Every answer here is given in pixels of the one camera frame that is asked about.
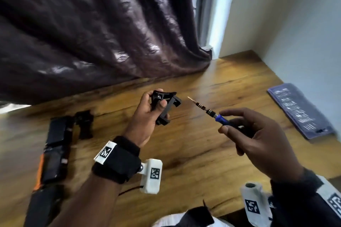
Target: black mount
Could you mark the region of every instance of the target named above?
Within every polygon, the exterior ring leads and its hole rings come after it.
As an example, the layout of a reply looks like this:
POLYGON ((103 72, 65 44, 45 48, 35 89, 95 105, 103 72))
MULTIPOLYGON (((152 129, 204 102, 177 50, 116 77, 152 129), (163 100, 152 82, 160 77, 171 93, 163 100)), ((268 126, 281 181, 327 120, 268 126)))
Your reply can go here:
POLYGON ((156 125, 167 125, 170 121, 166 118, 168 111, 171 109, 172 105, 175 107, 181 104, 181 99, 179 99, 176 95, 176 92, 159 92, 154 91, 151 95, 151 109, 154 110, 159 101, 166 100, 167 106, 161 113, 161 115, 156 119, 156 125))
POLYGON ((75 114, 76 125, 79 125, 79 139, 92 138, 91 124, 93 122, 93 115, 90 110, 79 111, 75 114))

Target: black cable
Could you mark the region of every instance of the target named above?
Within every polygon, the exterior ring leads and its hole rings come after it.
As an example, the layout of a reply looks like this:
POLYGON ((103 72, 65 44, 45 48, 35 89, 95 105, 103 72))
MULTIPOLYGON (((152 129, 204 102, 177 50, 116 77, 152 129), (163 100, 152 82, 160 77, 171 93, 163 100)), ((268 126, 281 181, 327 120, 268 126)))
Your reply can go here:
POLYGON ((141 188, 143 188, 143 186, 132 187, 132 188, 126 190, 126 191, 123 191, 123 192, 119 193, 118 195, 120 196, 120 195, 123 195, 124 193, 127 193, 127 192, 131 191, 131 190, 141 189, 141 188))

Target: purple case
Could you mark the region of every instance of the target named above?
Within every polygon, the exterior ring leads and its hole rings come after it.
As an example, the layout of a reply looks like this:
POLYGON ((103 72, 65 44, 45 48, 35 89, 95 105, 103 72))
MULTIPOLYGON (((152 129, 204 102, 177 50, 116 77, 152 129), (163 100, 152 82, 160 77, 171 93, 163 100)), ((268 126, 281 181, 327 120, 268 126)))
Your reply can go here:
POLYGON ((269 88, 268 93, 306 139, 335 132, 326 117, 295 85, 284 83, 269 88))

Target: hand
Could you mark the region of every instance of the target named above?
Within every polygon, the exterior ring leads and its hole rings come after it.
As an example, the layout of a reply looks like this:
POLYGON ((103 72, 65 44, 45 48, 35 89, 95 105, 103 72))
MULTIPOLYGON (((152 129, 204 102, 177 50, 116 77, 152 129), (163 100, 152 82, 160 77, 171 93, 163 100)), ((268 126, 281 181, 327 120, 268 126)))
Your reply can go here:
POLYGON ((150 139, 151 134, 155 128, 155 121, 163 112, 167 106, 167 101, 159 101, 156 108, 151 111, 151 105, 149 104, 149 98, 153 91, 145 92, 141 97, 140 104, 133 117, 131 118, 126 130, 122 134, 126 139, 136 144, 138 147, 143 147, 150 139))
POLYGON ((230 122, 256 132, 251 139, 232 126, 222 126, 218 130, 236 143, 257 169, 276 182, 295 182, 300 179, 303 166, 277 122, 248 108, 226 109, 220 114, 240 116, 230 122))

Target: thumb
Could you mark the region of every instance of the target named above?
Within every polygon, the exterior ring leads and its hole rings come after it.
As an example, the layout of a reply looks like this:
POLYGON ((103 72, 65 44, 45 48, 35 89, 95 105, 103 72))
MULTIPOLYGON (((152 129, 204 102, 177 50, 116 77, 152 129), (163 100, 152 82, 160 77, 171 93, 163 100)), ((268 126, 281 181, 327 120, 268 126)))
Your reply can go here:
POLYGON ((166 106, 167 106, 166 100, 162 100, 157 103, 155 109, 150 112, 152 116, 155 118, 155 120, 160 116, 160 114, 163 112, 166 106))
POLYGON ((235 144, 237 144, 242 150, 245 151, 245 147, 249 142, 252 142, 250 138, 246 135, 238 131, 232 126, 222 126, 219 130, 219 133, 226 135, 229 139, 231 139, 235 144))

